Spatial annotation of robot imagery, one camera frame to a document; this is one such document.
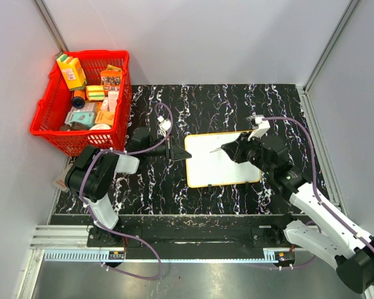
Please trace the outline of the white red marker pen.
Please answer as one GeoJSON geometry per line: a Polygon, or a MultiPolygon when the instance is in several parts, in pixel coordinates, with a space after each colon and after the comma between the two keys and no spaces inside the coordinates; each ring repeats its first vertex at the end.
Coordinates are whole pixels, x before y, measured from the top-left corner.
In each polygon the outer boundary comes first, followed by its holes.
{"type": "Polygon", "coordinates": [[[220,150],[222,150],[222,147],[215,148],[215,149],[211,150],[209,153],[215,153],[215,152],[220,151],[220,150]]]}

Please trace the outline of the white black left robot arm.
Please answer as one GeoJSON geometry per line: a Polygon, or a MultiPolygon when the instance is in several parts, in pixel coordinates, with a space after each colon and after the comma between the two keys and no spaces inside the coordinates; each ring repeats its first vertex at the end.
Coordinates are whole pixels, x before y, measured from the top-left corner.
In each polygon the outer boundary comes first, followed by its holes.
{"type": "Polygon", "coordinates": [[[162,156],[170,161],[190,159],[191,153],[165,135],[153,139],[146,127],[133,132],[127,154],[86,146],[65,175],[65,186],[78,196],[89,210],[93,223],[101,232],[101,239],[109,246],[122,240],[123,232],[116,227],[120,222],[112,207],[108,190],[115,174],[136,174],[141,163],[152,156],[162,156]]]}

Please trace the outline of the white board with orange frame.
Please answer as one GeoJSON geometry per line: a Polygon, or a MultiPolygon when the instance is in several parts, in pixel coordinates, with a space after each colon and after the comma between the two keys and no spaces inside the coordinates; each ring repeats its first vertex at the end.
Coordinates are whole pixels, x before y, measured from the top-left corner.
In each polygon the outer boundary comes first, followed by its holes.
{"type": "Polygon", "coordinates": [[[186,160],[186,181],[190,188],[257,183],[261,171],[246,162],[237,164],[223,151],[209,153],[225,143],[234,141],[240,132],[188,135],[185,150],[192,158],[186,160]]]}

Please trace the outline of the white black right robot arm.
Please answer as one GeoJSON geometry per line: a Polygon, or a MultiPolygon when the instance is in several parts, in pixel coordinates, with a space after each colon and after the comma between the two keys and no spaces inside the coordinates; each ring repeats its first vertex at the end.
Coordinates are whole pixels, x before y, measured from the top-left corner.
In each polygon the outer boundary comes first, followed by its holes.
{"type": "Polygon", "coordinates": [[[329,264],[351,291],[362,294],[374,285],[374,236],[351,221],[290,161],[278,136],[251,137],[241,133],[221,149],[235,163],[260,169],[273,191],[310,217],[318,230],[286,217],[271,231],[274,244],[298,245],[329,264]]]}

